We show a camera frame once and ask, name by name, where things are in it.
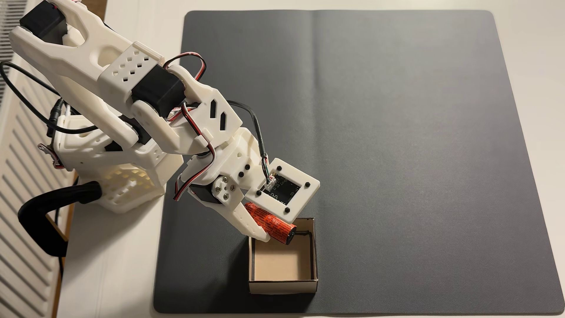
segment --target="ventilation hole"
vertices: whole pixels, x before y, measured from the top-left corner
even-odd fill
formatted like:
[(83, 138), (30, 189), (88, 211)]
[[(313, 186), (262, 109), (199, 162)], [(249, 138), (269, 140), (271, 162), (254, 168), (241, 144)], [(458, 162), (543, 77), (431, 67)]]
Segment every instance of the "ventilation hole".
[(225, 130), (225, 113), (220, 115), (220, 130)]
[(216, 118), (216, 101), (210, 103), (210, 118)]

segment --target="black cable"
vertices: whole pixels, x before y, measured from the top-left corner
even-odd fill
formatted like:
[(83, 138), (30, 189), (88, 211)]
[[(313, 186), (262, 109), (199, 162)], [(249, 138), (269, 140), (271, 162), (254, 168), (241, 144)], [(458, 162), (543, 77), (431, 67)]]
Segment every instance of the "black cable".
[(61, 280), (63, 279), (63, 258), (59, 256), (59, 271), (61, 272)]
[[(57, 226), (59, 226), (59, 210), (60, 208), (55, 210), (55, 225)], [(63, 279), (63, 259), (61, 257), (59, 257), (59, 271), (61, 272), (61, 279)]]
[(37, 116), (37, 118), (39, 118), (42, 122), (44, 122), (49, 128), (52, 128), (52, 129), (57, 130), (59, 132), (62, 132), (64, 134), (72, 134), (72, 135), (73, 134), (74, 135), (82, 134), (82, 133), (85, 133), (85, 132), (89, 132), (89, 131), (93, 131), (93, 130), (98, 129), (98, 127), (96, 127), (96, 126), (90, 126), (90, 127), (81, 128), (81, 129), (66, 129), (66, 128), (63, 128), (63, 127), (59, 127), (59, 126), (57, 126), (57, 124), (50, 122), (49, 119), (45, 118), (45, 116), (43, 116), (35, 107), (33, 107), (33, 105), (12, 84), (12, 82), (8, 79), (8, 76), (6, 75), (6, 72), (4, 70), (4, 66), (11, 67), (11, 68), (14, 68), (14, 69), (20, 71), (22, 74), (24, 74), (28, 78), (32, 79), (33, 81), (35, 81), (37, 84), (45, 87), (51, 93), (53, 93), (57, 96), (60, 96), (59, 93), (53, 87), (47, 85), (45, 82), (43, 82), (39, 78), (35, 77), (30, 72), (28, 72), (28, 71), (24, 70), (23, 68), (17, 66), (16, 64), (9, 62), (9, 61), (0, 62), (0, 75), (2, 75), (2, 78), (4, 79), (6, 84), (12, 89), (12, 91), (14, 91), (14, 94), (16, 94), (16, 96), (20, 99), (20, 101), (22, 103), (24, 103), (29, 108), (29, 110), (31, 110), (32, 113), (35, 116)]
[(265, 145), (263, 144), (263, 135), (261, 135), (261, 129), (259, 128), (259, 120), (257, 119), (257, 115), (255, 115), (253, 109), (236, 101), (228, 101), (228, 104), (230, 104), (230, 106), (243, 108), (251, 115), (251, 118), (253, 119), (253, 126), (255, 126), (255, 132), (257, 133), (257, 141), (259, 142), (259, 153), (261, 154), (261, 158), (267, 158), (267, 152), (265, 151)]
[[(79, 178), (76, 177), (75, 181), (72, 183), (73, 186), (76, 186), (79, 183)], [(57, 210), (55, 210), (55, 224), (59, 225), (59, 209), (57, 208)], [(58, 257), (59, 258), (59, 271), (61, 272), (61, 279), (63, 279), (63, 258), (62, 257)]]
[(265, 145), (263, 144), (263, 135), (261, 135), (261, 129), (259, 128), (259, 120), (257, 119), (257, 115), (251, 107), (236, 101), (227, 101), (230, 106), (235, 106), (246, 110), (253, 119), (253, 126), (255, 126), (255, 132), (257, 133), (257, 142), (259, 143), (259, 153), (261, 155), (261, 165), (263, 166), (263, 174), (267, 180), (267, 183), (270, 182), (269, 179), (269, 172), (267, 170), (267, 151), (265, 150)]

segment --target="circuit board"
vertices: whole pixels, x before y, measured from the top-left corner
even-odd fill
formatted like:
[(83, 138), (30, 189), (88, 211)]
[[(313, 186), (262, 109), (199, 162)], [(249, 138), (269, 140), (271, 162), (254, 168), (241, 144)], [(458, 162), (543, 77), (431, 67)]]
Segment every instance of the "circuit board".
[(296, 185), (292, 181), (286, 179), (285, 177), (275, 174), (275, 185), (272, 189), (266, 190), (265, 187), (261, 189), (264, 193), (272, 196), (277, 201), (283, 203), (284, 205), (288, 205), (288, 202), (292, 199), (292, 197), (298, 192), (300, 186)]

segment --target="white table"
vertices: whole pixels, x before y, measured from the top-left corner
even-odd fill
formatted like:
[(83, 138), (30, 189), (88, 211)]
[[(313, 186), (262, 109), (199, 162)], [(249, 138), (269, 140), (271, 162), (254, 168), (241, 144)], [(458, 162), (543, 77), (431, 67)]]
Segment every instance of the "white table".
[[(286, 0), (267, 3), (265, 0), (108, 0), (106, 23), (130, 40), (141, 41), (166, 57), (172, 57), (180, 52), (182, 25), (188, 11), (263, 9), (473, 9), (492, 12), (563, 286), (564, 1)], [(162, 206), (161, 198), (121, 215), (97, 205), (76, 208), (59, 318), (200, 316), (162, 315), (153, 309)]]

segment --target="red wire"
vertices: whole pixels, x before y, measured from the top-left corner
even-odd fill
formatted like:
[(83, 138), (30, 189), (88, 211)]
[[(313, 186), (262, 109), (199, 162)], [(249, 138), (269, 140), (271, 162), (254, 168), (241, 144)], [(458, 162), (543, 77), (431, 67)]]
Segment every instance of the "red wire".
[(186, 57), (189, 55), (194, 55), (196, 57), (198, 57), (200, 59), (200, 70), (198, 71), (198, 73), (196, 73), (196, 76), (194, 77), (195, 80), (200, 80), (200, 78), (202, 77), (202, 75), (204, 74), (204, 71), (206, 70), (206, 62), (204, 62), (204, 59), (202, 58), (202, 56), (196, 52), (184, 52), (181, 53), (175, 57), (173, 57), (172, 59), (170, 59), (169, 61), (167, 61), (164, 65), (163, 68), (166, 70), (169, 68), (169, 64), (174, 61), (175, 59), (181, 58), (181, 57)]
[[(188, 115), (188, 110), (186, 110), (184, 107), (182, 107), (181, 112), (182, 112), (183, 116), (186, 118), (186, 121), (188, 121), (189, 124), (194, 128), (196, 133), (198, 135), (202, 135), (202, 131), (198, 128), (196, 123), (194, 123), (192, 118)], [(193, 175), (192, 177), (190, 177), (190, 179), (188, 179), (185, 183), (183, 183), (182, 186), (180, 187), (180, 189), (179, 189), (179, 185), (178, 185), (179, 179), (177, 178), (177, 181), (175, 182), (175, 196), (173, 197), (174, 201), (178, 201), (180, 199), (180, 196), (182, 195), (182, 193), (184, 193), (184, 191), (192, 183), (192, 181), (194, 181), (196, 178), (198, 178), (204, 171), (206, 171), (212, 165), (212, 163), (214, 163), (214, 159), (216, 158), (216, 153), (214, 151), (214, 148), (212, 147), (212, 145), (210, 143), (208, 143), (207, 147), (210, 150), (210, 152), (212, 153), (212, 161), (207, 166), (205, 166), (202, 170), (200, 170), (197, 174)]]

